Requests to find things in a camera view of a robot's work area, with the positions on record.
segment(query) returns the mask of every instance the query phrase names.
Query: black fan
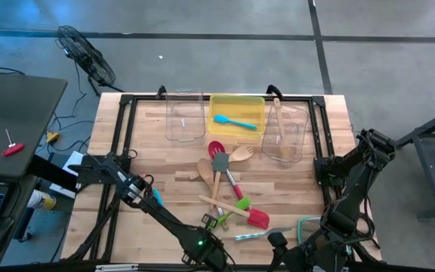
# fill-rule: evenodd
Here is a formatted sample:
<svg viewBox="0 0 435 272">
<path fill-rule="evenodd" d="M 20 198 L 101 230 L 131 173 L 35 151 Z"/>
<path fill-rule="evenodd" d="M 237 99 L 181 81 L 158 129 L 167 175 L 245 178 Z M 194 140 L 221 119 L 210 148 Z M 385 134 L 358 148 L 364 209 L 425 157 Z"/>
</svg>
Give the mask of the black fan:
<svg viewBox="0 0 435 272">
<path fill-rule="evenodd" d="M 115 73 L 103 59 L 102 53 L 91 45 L 80 32 L 72 26 L 59 26 L 57 37 L 66 56 L 74 60 L 88 74 L 88 82 L 90 82 L 96 95 L 100 96 L 91 82 L 91 78 L 100 86 L 123 92 L 123 90 L 113 87 L 116 79 Z"/>
</svg>

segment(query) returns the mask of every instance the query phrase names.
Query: gray concrete floor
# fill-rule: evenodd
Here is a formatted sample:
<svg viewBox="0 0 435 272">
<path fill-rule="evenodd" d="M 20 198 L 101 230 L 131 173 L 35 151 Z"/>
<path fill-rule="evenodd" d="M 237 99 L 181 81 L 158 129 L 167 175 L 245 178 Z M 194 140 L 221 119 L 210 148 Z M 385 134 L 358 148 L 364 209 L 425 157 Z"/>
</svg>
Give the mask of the gray concrete floor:
<svg viewBox="0 0 435 272">
<path fill-rule="evenodd" d="M 434 0 L 316 0 L 323 35 L 435 36 Z M 55 30 L 69 24 L 82 32 L 312 35 L 305 0 L 0 0 L 0 28 Z M 264 92 L 274 84 L 285 93 L 323 94 L 315 42 L 195 39 L 91 39 L 114 69 L 116 86 L 128 91 L 197 87 L 210 92 Z M 376 128 L 399 138 L 435 116 L 435 43 L 324 42 L 334 94 L 344 94 L 356 130 Z M 73 62 L 53 38 L 0 37 L 0 66 L 35 76 L 66 79 L 57 115 L 69 115 L 79 97 Z M 75 119 L 92 120 L 98 99 L 88 95 Z M 91 133 L 91 123 L 62 131 L 60 149 Z M 48 156 L 46 150 L 41 156 Z M 371 189 L 372 211 L 384 260 L 435 268 L 435 219 L 417 212 L 435 208 L 412 146 L 381 173 Z M 64 229 L 67 217 L 53 216 Z M 8 252 L 3 264 L 49 261 L 58 243 L 39 231 L 24 252 Z"/>
</svg>

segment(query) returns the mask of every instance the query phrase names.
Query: wooden tabletop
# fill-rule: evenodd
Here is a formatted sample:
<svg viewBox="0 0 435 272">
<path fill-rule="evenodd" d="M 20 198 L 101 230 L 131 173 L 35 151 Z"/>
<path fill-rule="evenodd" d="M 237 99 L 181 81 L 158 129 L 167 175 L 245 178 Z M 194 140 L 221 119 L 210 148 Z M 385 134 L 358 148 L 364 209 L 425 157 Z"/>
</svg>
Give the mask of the wooden tabletop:
<svg viewBox="0 0 435 272">
<path fill-rule="evenodd" d="M 110 151 L 120 96 L 121 94 L 115 93 L 102 94 L 88 153 L 106 155 Z M 343 156 L 355 147 L 347 105 L 342 95 L 326 95 L 325 102 L 335 154 Z M 269 112 L 271 104 L 272 102 L 267 102 L 266 113 Z M 305 103 L 283 104 L 308 111 Z M 206 116 L 207 108 L 208 104 L 205 102 Z M 321 139 L 324 139 L 320 115 L 316 112 Z M 127 119 L 128 109 L 122 126 L 119 150 L 122 149 Z M 138 157 L 132 160 L 131 172 L 153 175 L 153 186 L 160 191 L 164 206 L 186 224 L 202 225 L 200 220 L 208 212 L 208 204 L 201 201 L 198 195 L 210 196 L 211 193 L 197 174 L 196 165 L 201 158 L 209 159 L 207 146 L 211 141 L 223 143 L 227 153 L 232 153 L 244 144 L 253 146 L 255 154 L 252 158 L 244 162 L 231 162 L 229 168 L 242 192 L 250 196 L 253 208 L 260 209 L 270 216 L 270 228 L 293 227 L 284 235 L 289 248 L 296 246 L 298 220 L 311 215 L 321 215 L 324 208 L 322 192 L 316 185 L 313 172 L 313 158 L 316 154 L 310 123 L 304 137 L 302 160 L 291 168 L 283 168 L 262 157 L 260 138 L 238 138 L 206 133 L 202 142 L 186 146 L 171 142 L 165 137 L 165 102 L 140 101 L 137 105 L 131 141 L 131 149 L 138 152 Z M 324 144 L 322 150 L 324 156 L 327 156 Z M 102 187 L 88 186 L 76 196 L 62 258 L 74 253 L 94 226 Z M 231 205 L 237 201 L 226 175 L 221 175 L 218 195 L 223 202 Z M 228 231 L 217 227 L 214 233 L 222 239 L 225 249 L 237 264 L 271 262 L 273 248 L 266 237 L 234 241 L 236 235 L 259 233 L 262 230 L 247 225 L 245 218 L 239 216 L 231 217 L 228 223 Z M 106 232 L 107 228 L 103 230 L 99 255 L 103 251 Z M 373 256 L 381 258 L 380 252 L 371 242 L 363 245 Z M 183 250 L 177 239 L 152 217 L 140 210 L 130 209 L 125 204 L 120 205 L 112 263 L 175 264 L 181 263 L 182 255 Z"/>
</svg>

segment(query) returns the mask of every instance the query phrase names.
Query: clear plastic container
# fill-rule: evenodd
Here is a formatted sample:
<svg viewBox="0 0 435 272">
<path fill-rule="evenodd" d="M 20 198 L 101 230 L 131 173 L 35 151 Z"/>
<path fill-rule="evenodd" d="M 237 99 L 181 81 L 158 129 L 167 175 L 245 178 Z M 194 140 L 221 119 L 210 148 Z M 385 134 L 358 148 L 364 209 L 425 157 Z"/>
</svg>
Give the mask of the clear plastic container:
<svg viewBox="0 0 435 272">
<path fill-rule="evenodd" d="M 181 143 L 202 138 L 205 134 L 202 90 L 179 88 L 165 93 L 165 137 Z"/>
<path fill-rule="evenodd" d="M 215 122 L 214 116 L 216 115 L 224 115 L 233 121 L 256 125 L 257 129 Z M 208 130 L 212 134 L 260 137 L 264 132 L 264 127 L 264 99 L 262 97 L 211 94 Z"/>
<path fill-rule="evenodd" d="M 286 141 L 282 141 L 276 110 L 274 105 L 271 105 L 261 143 L 261 152 L 265 157 L 279 162 L 281 166 L 291 167 L 294 163 L 301 161 L 308 113 L 297 107 L 286 106 L 286 103 L 281 103 L 281 112 Z"/>
</svg>

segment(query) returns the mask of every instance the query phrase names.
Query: yellow plastic container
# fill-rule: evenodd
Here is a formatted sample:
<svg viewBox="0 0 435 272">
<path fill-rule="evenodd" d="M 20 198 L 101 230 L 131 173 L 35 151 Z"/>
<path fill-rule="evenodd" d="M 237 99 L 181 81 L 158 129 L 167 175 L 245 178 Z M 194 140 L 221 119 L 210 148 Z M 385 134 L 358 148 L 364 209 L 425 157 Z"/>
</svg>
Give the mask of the yellow plastic container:
<svg viewBox="0 0 435 272">
<path fill-rule="evenodd" d="M 256 130 L 240 125 L 220 124 L 214 116 L 222 114 L 238 122 L 256 125 Z M 240 137 L 260 137 L 266 128 L 264 124 L 264 99 L 242 95 L 211 94 L 208 111 L 208 130 L 212 134 Z"/>
</svg>

